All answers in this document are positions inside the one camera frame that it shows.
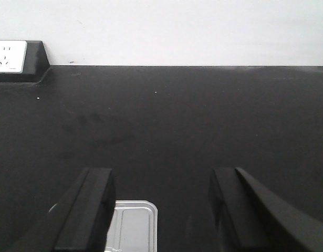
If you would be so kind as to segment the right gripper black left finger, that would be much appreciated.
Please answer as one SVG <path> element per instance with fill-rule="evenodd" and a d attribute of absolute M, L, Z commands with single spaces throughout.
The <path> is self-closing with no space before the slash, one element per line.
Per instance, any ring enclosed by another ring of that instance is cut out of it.
<path fill-rule="evenodd" d="M 112 170 L 85 168 L 8 251 L 104 251 L 115 204 Z"/>

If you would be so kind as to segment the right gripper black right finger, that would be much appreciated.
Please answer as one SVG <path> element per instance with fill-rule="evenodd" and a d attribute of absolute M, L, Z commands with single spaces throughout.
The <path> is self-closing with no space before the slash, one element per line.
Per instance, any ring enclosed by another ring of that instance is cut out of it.
<path fill-rule="evenodd" d="M 323 223 L 240 167 L 218 167 L 209 200 L 219 251 L 323 251 Z"/>

